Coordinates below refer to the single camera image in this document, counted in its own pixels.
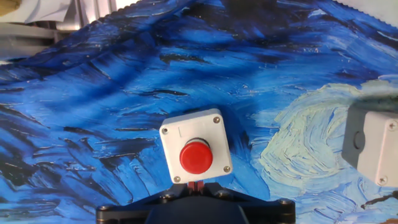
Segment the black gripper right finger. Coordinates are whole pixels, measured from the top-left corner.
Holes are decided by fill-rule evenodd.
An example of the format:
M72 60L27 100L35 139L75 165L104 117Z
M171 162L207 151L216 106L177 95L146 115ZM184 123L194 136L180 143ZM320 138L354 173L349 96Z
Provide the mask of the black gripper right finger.
M238 205L249 223L295 223L295 202L288 198L265 201L231 189L217 182L197 182L197 192L201 196L231 202Z

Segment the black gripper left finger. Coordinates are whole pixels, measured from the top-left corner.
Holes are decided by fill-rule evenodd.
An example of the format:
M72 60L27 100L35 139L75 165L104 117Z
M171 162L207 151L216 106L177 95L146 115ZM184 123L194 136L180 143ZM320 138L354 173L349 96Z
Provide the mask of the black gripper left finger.
M101 205L96 209L96 224L145 223L156 206L190 196L196 189L196 182L173 184L167 190L128 205Z

